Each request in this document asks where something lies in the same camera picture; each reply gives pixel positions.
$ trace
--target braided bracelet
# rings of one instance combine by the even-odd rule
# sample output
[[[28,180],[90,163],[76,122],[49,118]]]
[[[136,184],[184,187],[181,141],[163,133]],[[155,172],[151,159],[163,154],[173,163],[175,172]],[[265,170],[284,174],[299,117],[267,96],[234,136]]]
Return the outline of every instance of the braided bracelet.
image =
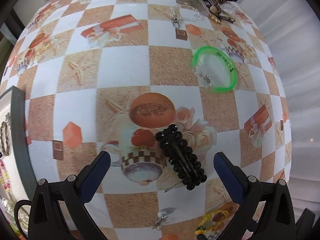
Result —
[[[6,192],[11,192],[9,176],[4,166],[4,163],[1,159],[0,159],[0,183]]]
[[[217,214],[217,213],[221,213],[222,214],[222,218],[214,225],[212,226],[211,228],[206,228],[204,227],[204,223],[206,221],[211,221],[212,220],[212,216],[214,214]],[[216,210],[216,211],[213,211],[213,212],[208,212],[206,214],[204,214],[203,218],[202,218],[202,221],[200,222],[199,226],[197,227],[196,231],[195,231],[195,235],[199,235],[199,234],[204,234],[205,232],[207,231],[216,231],[219,227],[219,225],[224,221],[226,220],[228,216],[228,211],[226,210]]]
[[[6,148],[4,148],[4,143],[3,143],[3,129],[5,128],[5,144]],[[9,156],[9,151],[10,151],[10,144],[9,144],[9,137],[8,137],[8,125],[5,121],[2,122],[1,128],[0,128],[0,142],[1,142],[1,151],[3,156]]]

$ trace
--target yellow string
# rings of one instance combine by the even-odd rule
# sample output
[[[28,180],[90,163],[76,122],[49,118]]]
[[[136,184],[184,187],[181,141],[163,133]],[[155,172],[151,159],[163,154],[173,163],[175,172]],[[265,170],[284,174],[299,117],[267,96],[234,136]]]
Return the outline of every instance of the yellow string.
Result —
[[[199,224],[199,227],[201,227],[206,221],[212,219],[212,215],[217,214],[217,213],[222,213],[222,214],[223,214],[223,218],[220,219],[220,220],[219,220],[213,227],[211,227],[211,228],[196,230],[196,231],[195,231],[195,235],[199,235],[199,234],[205,233],[205,232],[210,231],[210,230],[211,230],[211,231],[216,231],[217,228],[219,227],[219,225],[220,225],[224,220],[226,220],[226,218],[227,218],[227,216],[228,216],[228,211],[218,209],[218,210],[213,211],[213,212],[208,212],[208,213],[204,214],[203,219],[202,219],[202,221],[201,221],[200,224]]]

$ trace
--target black beaded hair clip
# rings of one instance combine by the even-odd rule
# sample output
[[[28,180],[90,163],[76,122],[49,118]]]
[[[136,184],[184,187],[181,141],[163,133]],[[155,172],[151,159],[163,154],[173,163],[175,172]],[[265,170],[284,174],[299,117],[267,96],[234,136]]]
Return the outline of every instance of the black beaded hair clip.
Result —
[[[192,148],[188,146],[187,140],[182,138],[182,133],[175,124],[157,133],[156,140],[160,142],[164,155],[169,157],[173,170],[178,173],[178,177],[188,190],[193,190],[195,186],[207,180],[197,155],[192,153]]]

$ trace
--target checkered tablecloth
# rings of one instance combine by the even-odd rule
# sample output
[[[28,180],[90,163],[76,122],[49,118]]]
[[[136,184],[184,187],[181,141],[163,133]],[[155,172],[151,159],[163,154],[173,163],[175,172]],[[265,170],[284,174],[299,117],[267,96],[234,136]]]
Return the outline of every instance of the checkered tablecloth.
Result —
[[[109,240],[158,240],[168,233],[193,239],[203,214],[230,201],[213,169],[216,152],[223,151],[261,181],[289,180],[286,98],[257,26],[234,3],[234,24],[216,25],[205,18],[184,22],[180,29],[185,32],[176,33],[168,16],[175,5],[176,0],[51,0],[21,34],[2,77],[1,93],[12,85],[26,92],[28,147],[37,179],[52,182],[78,174],[100,149],[109,151],[113,162],[128,160],[109,169],[86,204]],[[195,12],[180,13],[190,17]],[[202,46],[222,49],[234,59],[234,90],[213,94],[193,74],[191,58]],[[179,124],[205,168],[206,183],[192,191],[178,184],[164,193],[179,178],[150,143],[150,134],[160,129],[132,122],[132,102],[137,97],[148,102],[144,95],[150,92],[169,99],[155,115],[175,111],[175,119],[168,120]],[[254,148],[244,124],[263,105],[272,126],[262,146]],[[154,170],[147,176],[160,172],[160,177],[139,184],[143,175],[124,172],[132,158],[151,160]],[[162,209],[169,216],[157,231],[151,225]]]

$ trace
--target white fabric backdrop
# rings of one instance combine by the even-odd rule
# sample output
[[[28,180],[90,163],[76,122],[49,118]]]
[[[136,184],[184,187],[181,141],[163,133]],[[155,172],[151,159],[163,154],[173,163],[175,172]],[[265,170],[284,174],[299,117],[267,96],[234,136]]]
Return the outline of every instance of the white fabric backdrop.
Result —
[[[320,213],[320,21],[306,0],[239,0],[265,37],[284,85],[292,130],[295,217]]]

